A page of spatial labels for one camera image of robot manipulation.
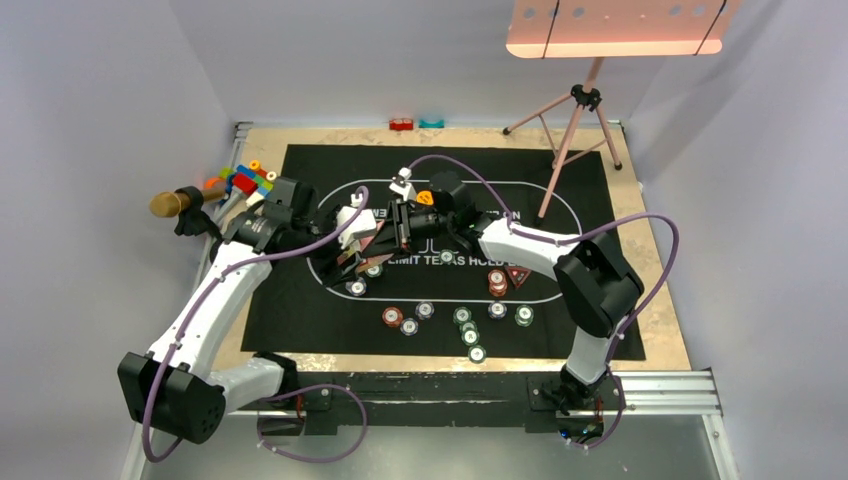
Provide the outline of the blue poker chip stack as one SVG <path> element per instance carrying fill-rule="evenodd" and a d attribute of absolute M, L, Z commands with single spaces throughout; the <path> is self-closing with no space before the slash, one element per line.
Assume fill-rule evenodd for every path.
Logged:
<path fill-rule="evenodd" d="M 430 319 L 435 312 L 434 304 L 430 301 L 419 302 L 415 307 L 415 315 L 419 320 Z"/>

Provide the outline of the red playing card box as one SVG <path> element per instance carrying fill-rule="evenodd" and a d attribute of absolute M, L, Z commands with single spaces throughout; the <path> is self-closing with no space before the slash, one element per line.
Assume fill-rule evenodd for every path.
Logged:
<path fill-rule="evenodd" d="M 352 242 L 338 257 L 337 265 L 343 271 L 362 272 L 372 267 L 372 261 L 364 255 L 364 240 Z"/>

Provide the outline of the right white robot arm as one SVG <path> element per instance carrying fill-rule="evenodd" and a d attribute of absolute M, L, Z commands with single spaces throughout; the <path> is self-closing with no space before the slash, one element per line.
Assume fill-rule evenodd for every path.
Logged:
<path fill-rule="evenodd" d="M 389 215 L 363 249 L 363 258 L 403 258 L 418 243 L 444 237 L 465 254 L 526 268 L 555 281 L 576 324 L 561 392 L 576 407 L 596 399 L 616 331 L 634 313 L 645 290 L 614 238 L 606 232 L 586 238 L 555 235 L 518 225 L 508 213 L 496 216 L 480 210 L 466 183 L 453 172 L 433 176 L 429 190 L 430 206 L 401 197 L 391 202 Z"/>

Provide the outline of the red backed card deck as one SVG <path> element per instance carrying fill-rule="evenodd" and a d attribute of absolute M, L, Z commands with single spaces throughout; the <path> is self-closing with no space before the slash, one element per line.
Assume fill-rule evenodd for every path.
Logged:
<path fill-rule="evenodd" d="M 383 222 L 378 232 L 363 250 L 369 259 L 385 257 L 392 258 L 399 251 L 397 228 L 393 220 Z"/>

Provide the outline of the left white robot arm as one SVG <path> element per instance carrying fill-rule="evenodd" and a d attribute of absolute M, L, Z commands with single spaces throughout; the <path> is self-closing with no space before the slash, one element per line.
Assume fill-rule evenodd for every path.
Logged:
<path fill-rule="evenodd" d="M 301 386 L 295 361 L 258 352 L 246 363 L 225 371 L 212 368 L 226 333 L 274 263 L 321 253 L 338 256 L 340 237 L 360 220 L 371 220 L 370 191 L 358 188 L 349 214 L 321 234 L 299 222 L 295 195 L 304 185 L 285 180 L 283 197 L 257 203 L 237 215 L 220 237 L 210 270 L 178 318 L 144 355 L 129 352 L 118 377 L 131 418 L 142 429 L 142 446 L 151 462 L 165 459 L 152 450 L 153 430 L 171 435 L 176 444 L 206 442 L 224 415 L 254 402 L 284 409 L 308 392 Z"/>

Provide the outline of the triangular all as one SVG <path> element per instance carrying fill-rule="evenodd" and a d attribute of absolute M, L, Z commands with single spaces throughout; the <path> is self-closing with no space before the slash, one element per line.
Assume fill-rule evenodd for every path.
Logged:
<path fill-rule="evenodd" d="M 506 273 L 514 288 L 518 289 L 526 282 L 532 271 L 524 267 L 510 266 L 506 268 Z"/>

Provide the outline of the red poker chip stack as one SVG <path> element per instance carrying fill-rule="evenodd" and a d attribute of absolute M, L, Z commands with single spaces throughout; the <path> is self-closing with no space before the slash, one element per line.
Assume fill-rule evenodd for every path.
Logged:
<path fill-rule="evenodd" d="M 404 321 L 402 311 L 394 306 L 385 308 L 382 312 L 381 318 L 385 325 L 392 328 L 399 328 Z"/>

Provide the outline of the single green poker chip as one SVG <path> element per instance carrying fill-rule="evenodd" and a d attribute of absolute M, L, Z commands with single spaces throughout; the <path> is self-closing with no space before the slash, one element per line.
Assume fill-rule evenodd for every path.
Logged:
<path fill-rule="evenodd" d="M 365 271 L 365 274 L 366 274 L 366 276 L 367 276 L 367 277 L 369 277 L 369 278 L 378 278 L 378 277 L 380 277 L 380 276 L 382 276 L 382 275 L 383 275 L 383 272 L 384 272 L 384 267 L 383 267 L 383 265 L 382 265 L 382 264 L 378 264 L 378 265 L 375 265 L 375 266 L 372 266 L 372 267 L 368 268 L 368 269 Z"/>

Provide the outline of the small green chip stack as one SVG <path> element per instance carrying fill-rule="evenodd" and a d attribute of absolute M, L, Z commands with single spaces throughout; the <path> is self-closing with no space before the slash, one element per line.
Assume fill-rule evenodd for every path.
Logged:
<path fill-rule="evenodd" d="M 534 310 L 529 305 L 519 305 L 515 310 L 514 319 L 517 325 L 528 327 L 534 321 Z"/>

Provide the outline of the small red chip stack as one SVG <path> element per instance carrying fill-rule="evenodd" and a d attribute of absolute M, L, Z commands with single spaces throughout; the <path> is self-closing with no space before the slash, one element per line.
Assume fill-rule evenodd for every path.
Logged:
<path fill-rule="evenodd" d="M 488 273 L 488 291 L 494 297 L 503 297 L 508 290 L 508 276 L 499 269 Z"/>

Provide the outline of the single blue poker chip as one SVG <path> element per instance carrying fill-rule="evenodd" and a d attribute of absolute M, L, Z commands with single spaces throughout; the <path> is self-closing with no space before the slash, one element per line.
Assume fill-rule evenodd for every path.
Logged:
<path fill-rule="evenodd" d="M 363 278 L 347 282 L 345 288 L 346 291 L 353 297 L 362 297 L 368 292 L 367 282 Z"/>

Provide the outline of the orange big blind button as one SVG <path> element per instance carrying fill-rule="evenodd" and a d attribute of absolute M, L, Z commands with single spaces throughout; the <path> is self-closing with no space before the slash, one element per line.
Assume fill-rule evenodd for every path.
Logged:
<path fill-rule="evenodd" d="M 417 195 L 416 195 L 416 201 L 419 204 L 427 205 L 427 206 L 432 206 L 434 204 L 434 199 L 433 199 L 432 193 L 428 190 L 422 190 L 422 191 L 418 192 Z"/>

